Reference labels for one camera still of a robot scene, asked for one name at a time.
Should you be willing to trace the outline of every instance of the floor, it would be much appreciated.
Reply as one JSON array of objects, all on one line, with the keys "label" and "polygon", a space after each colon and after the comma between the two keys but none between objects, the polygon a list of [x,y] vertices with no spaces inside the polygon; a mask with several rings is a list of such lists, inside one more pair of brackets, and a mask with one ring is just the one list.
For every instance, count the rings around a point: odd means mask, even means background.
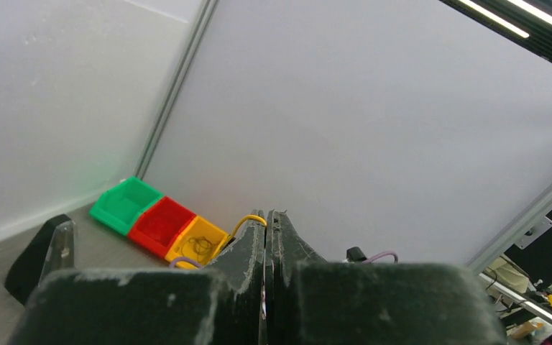
[{"label": "floor", "polygon": [[[77,267],[162,267],[164,262],[143,251],[126,238],[94,221],[89,215],[90,206],[70,212],[77,223]],[[6,344],[18,318],[24,311],[3,287],[7,271],[26,248],[39,228],[30,229],[0,242],[0,344]]]}]

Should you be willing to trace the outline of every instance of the plastic bin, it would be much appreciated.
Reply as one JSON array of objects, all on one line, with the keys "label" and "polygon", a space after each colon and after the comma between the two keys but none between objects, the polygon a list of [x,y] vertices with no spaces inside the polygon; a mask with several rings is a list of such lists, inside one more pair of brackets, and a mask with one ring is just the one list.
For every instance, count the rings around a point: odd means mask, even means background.
[{"label": "plastic bin", "polygon": [[90,215],[126,236],[137,219],[163,196],[138,178],[129,178],[103,193]]},{"label": "plastic bin", "polygon": [[[172,244],[165,259],[171,262],[176,257],[188,257],[206,265],[227,236],[225,231],[204,218],[196,216]],[[177,266],[195,268],[187,262],[179,262]]]},{"label": "plastic bin", "polygon": [[128,237],[164,257],[177,236],[195,217],[195,213],[165,196],[139,217]]}]

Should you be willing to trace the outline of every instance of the green storage bin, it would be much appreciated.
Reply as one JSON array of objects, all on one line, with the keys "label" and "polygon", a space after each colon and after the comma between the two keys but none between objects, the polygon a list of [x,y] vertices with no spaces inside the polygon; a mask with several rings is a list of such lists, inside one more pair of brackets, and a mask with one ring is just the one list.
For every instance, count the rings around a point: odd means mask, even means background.
[{"label": "green storage bin", "polygon": [[106,191],[90,215],[126,236],[137,219],[164,196],[138,178],[129,178]]}]

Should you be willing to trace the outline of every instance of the white wall panel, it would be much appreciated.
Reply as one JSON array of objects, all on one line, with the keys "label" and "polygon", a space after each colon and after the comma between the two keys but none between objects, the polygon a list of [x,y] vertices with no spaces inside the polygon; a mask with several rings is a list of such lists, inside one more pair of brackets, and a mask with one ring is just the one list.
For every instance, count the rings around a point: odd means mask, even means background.
[{"label": "white wall panel", "polygon": [[552,183],[552,64],[439,1],[221,1],[146,181],[329,259],[465,263]]},{"label": "white wall panel", "polygon": [[134,173],[187,30],[125,1],[0,0],[0,238]]}]

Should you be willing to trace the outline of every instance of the equipment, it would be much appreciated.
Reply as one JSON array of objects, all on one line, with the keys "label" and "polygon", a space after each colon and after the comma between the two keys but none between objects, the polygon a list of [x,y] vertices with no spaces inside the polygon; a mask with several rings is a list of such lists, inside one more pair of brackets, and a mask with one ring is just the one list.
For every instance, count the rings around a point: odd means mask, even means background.
[{"label": "equipment", "polygon": [[519,305],[521,308],[524,309],[522,313],[513,313],[509,316],[504,317],[502,319],[503,325],[520,325],[532,318],[532,316],[527,317],[527,315],[538,316],[552,325],[552,312],[549,311],[549,309],[544,308],[540,304],[540,298],[535,298],[536,295],[531,295],[532,297],[528,298],[526,295],[514,291],[513,289],[507,287],[504,284],[501,284],[494,278],[489,277],[484,273],[480,274],[479,277],[482,278],[486,283],[488,283],[490,287],[494,287],[504,296],[510,298],[516,305]]},{"label": "equipment", "polygon": [[266,220],[201,270],[54,272],[11,344],[507,343],[470,272],[326,262],[286,213]]},{"label": "equipment", "polygon": [[75,267],[75,223],[61,214],[46,221],[7,272],[5,288],[22,304],[50,272]]}]

